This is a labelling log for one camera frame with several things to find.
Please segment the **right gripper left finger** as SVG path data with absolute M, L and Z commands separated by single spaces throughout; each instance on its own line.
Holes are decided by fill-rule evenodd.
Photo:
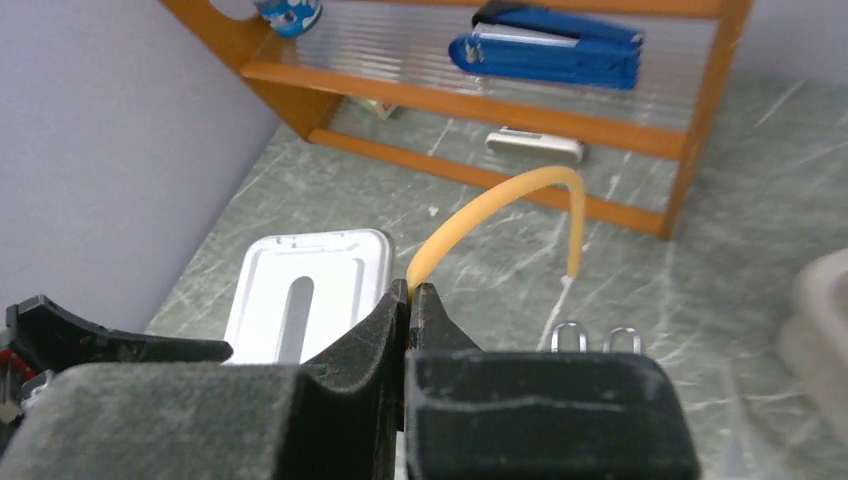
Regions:
M 5 479 L 391 479 L 408 287 L 304 364 L 89 363 L 1 431 Z

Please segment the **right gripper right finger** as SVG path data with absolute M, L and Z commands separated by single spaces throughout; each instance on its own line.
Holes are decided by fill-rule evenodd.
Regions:
M 405 360 L 411 479 L 697 479 L 675 387 L 629 352 L 484 351 L 436 288 L 413 295 Z

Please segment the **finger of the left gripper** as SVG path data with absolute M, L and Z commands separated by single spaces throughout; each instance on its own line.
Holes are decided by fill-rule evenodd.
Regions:
M 21 371 L 64 371 L 89 363 L 224 362 L 224 340 L 163 337 L 87 321 L 39 294 L 6 309 L 5 360 Z

